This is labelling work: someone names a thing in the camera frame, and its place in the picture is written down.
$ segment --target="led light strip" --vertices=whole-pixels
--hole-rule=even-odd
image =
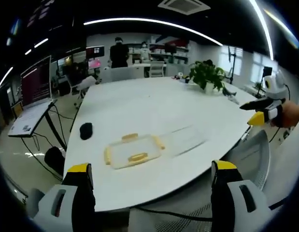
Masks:
[[[267,28],[264,16],[263,16],[259,6],[257,5],[256,0],[249,0],[249,1],[250,1],[251,5],[253,6],[257,16],[260,19],[260,22],[262,24],[262,27],[263,27],[263,30],[264,30],[264,33],[265,33],[265,37],[266,37],[266,40],[267,40],[267,44],[269,46],[270,58],[271,58],[271,60],[274,60],[274,53],[273,53],[273,47],[271,45],[270,32],[269,32],[269,29]]]
[[[44,40],[42,40],[41,42],[38,42],[38,43],[34,46],[34,48],[37,48],[38,46],[40,46],[41,44],[45,43],[46,41],[48,41],[47,38],[44,39]]]
[[[180,28],[180,29],[183,29],[183,30],[190,31],[194,34],[197,34],[199,36],[202,36],[202,37],[214,42],[215,44],[217,44],[219,46],[222,46],[222,43],[218,42],[217,40],[214,40],[211,37],[208,37],[207,35],[199,33],[199,32],[197,32],[193,29],[186,28],[186,27],[174,24],[174,23],[164,22],[164,21],[155,20],[155,19],[148,19],[148,18],[106,18],[106,19],[99,19],[99,20],[94,20],[94,21],[90,21],[90,22],[85,22],[84,25],[89,25],[89,24],[94,24],[94,23],[103,23],[103,22],[112,22],[112,21],[142,21],[142,22],[160,23],[160,24],[164,24],[164,25],[168,25],[168,26],[172,26],[172,27],[176,27],[176,28]]]
[[[292,41],[290,41],[290,42],[292,42],[292,45],[295,48],[299,48],[299,41],[295,37],[295,35],[292,33],[292,31],[278,17],[276,17],[275,15],[273,15],[271,12],[269,12],[266,9],[263,9],[263,10],[269,17],[271,17],[288,34],[288,36],[291,37]]]
[[[33,72],[37,71],[38,68],[35,68],[34,70],[30,71],[29,73],[27,73],[26,75],[23,76],[23,79],[26,77],[26,76],[29,76],[30,74],[32,74]]]
[[[25,55],[28,55],[31,52],[31,49],[29,49],[27,52],[25,52]]]
[[[9,73],[12,71],[13,67],[10,67],[10,69],[6,72],[6,74],[4,75],[3,79],[0,81],[0,86],[2,84],[2,82],[4,81],[4,79],[9,75]]]

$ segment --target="white table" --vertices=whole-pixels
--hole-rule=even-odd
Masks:
[[[255,100],[237,92],[240,104]],[[95,211],[109,211],[148,202],[187,184],[221,159],[248,129],[253,111],[239,109],[222,94],[207,96],[198,86],[170,77],[118,81],[92,86],[80,107],[66,153],[66,171],[73,165],[92,164]],[[82,124],[93,124],[93,135],[81,140]],[[105,147],[126,134],[161,135],[193,124],[208,141],[175,158],[158,159],[114,170],[105,165]]]

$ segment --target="screen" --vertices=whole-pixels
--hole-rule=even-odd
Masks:
[[[50,98],[50,57],[31,66],[21,74],[23,106],[44,98]]]
[[[88,62],[88,68],[89,69],[95,69],[95,68],[98,68],[100,67],[101,65],[101,62],[99,59],[94,59],[94,60],[91,60]]]
[[[94,46],[86,48],[86,59],[104,56],[104,46]]]

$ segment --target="window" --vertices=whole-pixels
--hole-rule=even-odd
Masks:
[[[278,63],[267,56],[254,52],[253,60],[254,63],[251,69],[250,81],[254,83],[262,80],[263,69],[265,66],[273,68],[272,74],[275,74],[278,71]]]
[[[230,47],[231,54],[236,54],[235,59],[235,68],[234,68],[234,74],[240,75],[241,74],[241,68],[242,68],[242,48],[239,47]],[[229,62],[228,59],[228,46],[223,46],[221,49],[221,54],[219,56],[219,63],[218,66],[222,68],[228,76],[229,72],[231,71],[231,68],[233,67],[233,61],[234,56],[231,56],[231,62]]]

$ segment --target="white flower pot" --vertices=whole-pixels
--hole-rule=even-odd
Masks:
[[[205,86],[205,94],[212,94],[214,89],[214,84],[212,82],[207,82]]]

